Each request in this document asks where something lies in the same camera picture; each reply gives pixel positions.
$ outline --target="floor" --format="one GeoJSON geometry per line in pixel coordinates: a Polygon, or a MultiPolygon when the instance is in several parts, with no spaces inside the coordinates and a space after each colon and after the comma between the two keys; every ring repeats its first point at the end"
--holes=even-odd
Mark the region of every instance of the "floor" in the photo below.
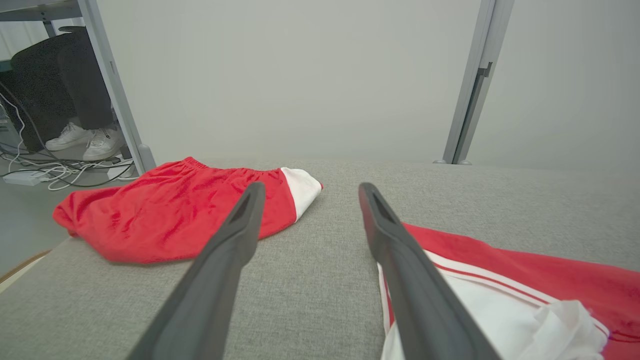
{"type": "MultiPolygon", "coordinates": [[[[59,158],[79,159],[84,145],[57,152],[59,158]]],[[[0,160],[0,172],[7,171],[9,161],[0,160]]],[[[12,170],[22,167],[12,165],[12,170]]],[[[79,184],[95,184],[107,180],[106,173],[85,173],[79,184]]],[[[99,187],[124,184],[114,181],[99,187]]],[[[0,276],[30,257],[49,250],[67,238],[67,231],[52,219],[53,209],[69,193],[80,190],[69,187],[49,191],[47,183],[36,186],[7,184],[0,179],[0,276]]]]}

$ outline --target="shoe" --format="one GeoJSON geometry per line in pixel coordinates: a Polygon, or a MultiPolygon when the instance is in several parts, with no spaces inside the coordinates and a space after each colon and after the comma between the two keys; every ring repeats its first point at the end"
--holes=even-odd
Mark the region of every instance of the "shoe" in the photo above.
{"type": "Polygon", "coordinates": [[[91,130],[85,130],[70,122],[62,129],[60,136],[49,140],[44,145],[49,151],[64,150],[75,145],[86,145],[92,136],[91,130]]]}
{"type": "Polygon", "coordinates": [[[93,138],[87,145],[82,160],[98,161],[114,156],[120,151],[122,137],[112,129],[98,129],[93,131],[93,138]]]}

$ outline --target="red garment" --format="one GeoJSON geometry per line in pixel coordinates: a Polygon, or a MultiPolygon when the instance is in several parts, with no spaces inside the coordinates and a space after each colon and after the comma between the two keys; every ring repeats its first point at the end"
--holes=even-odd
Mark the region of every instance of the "red garment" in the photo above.
{"type": "MultiPolygon", "coordinates": [[[[609,335],[602,352],[606,359],[640,359],[640,273],[496,249],[466,236],[404,226],[428,254],[439,256],[430,257],[441,270],[492,283],[505,292],[540,304],[548,304],[553,301],[551,298],[579,300],[591,317],[601,323],[596,326],[609,335]]],[[[385,293],[390,310],[391,300],[385,293]]],[[[393,323],[393,311],[385,316],[393,323]]]]}
{"type": "Polygon", "coordinates": [[[195,258],[254,181],[266,188],[260,239],[295,223],[322,187],[300,169],[219,169],[187,158],[122,187],[73,192],[53,219],[110,261],[195,258]]]}

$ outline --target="white partition panel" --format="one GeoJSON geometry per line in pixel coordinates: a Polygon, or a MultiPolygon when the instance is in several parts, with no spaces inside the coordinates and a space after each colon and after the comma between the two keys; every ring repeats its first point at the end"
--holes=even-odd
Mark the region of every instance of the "white partition panel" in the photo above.
{"type": "Polygon", "coordinates": [[[480,0],[98,0],[141,140],[185,156],[442,158],[480,0]]]}
{"type": "Polygon", "coordinates": [[[516,0],[467,160],[640,173],[640,1],[516,0]]]}

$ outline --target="white fabric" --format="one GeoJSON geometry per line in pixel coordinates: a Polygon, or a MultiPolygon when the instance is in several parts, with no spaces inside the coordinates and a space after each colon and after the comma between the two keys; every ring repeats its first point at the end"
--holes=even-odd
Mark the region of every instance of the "white fabric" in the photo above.
{"type": "MultiPolygon", "coordinates": [[[[555,300],[541,305],[534,298],[503,291],[497,283],[438,270],[503,360],[603,359],[599,353],[607,342],[607,335],[579,301],[555,300]]],[[[386,294],[386,286],[381,288],[381,293],[386,294]]],[[[381,358],[404,359],[395,323],[389,329],[381,358]]]]}
{"type": "Polygon", "coordinates": [[[293,203],[296,206],[296,221],[298,221],[309,205],[320,194],[322,185],[308,172],[300,168],[283,167],[280,170],[287,178],[293,203]]]}

